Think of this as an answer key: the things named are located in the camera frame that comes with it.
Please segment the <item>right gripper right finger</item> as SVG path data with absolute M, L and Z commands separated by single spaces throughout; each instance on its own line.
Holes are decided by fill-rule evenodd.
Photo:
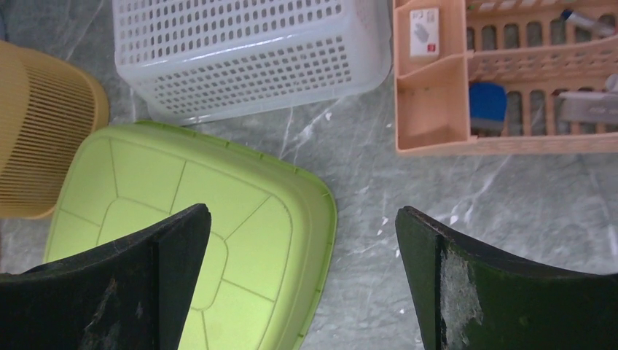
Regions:
M 396 237 L 426 349 L 615 349 L 617 275 L 518 257 L 411 206 Z

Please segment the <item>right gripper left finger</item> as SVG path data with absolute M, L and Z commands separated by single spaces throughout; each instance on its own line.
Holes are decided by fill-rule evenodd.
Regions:
M 211 229 L 202 203 L 1 275 L 3 349 L 177 349 Z

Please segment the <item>green plastic basin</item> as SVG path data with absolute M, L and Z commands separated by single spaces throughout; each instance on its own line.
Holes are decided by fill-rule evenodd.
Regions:
M 335 200 L 314 174 L 152 121 L 88 136 L 55 207 L 44 261 L 146 228 L 196 203 L 211 234 L 181 349 L 298 349 L 325 285 Z

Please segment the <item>yellow mesh waste basket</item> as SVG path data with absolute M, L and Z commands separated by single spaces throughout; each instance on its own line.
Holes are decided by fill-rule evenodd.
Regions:
M 2 42 L 1 218 L 50 214 L 80 144 L 108 121 L 107 95 L 92 75 Z

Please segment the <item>light green plastic basket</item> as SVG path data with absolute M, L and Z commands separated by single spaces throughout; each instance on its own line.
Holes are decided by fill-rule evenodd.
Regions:
M 387 1 L 114 1 L 117 73 L 194 125 L 366 93 L 391 69 Z

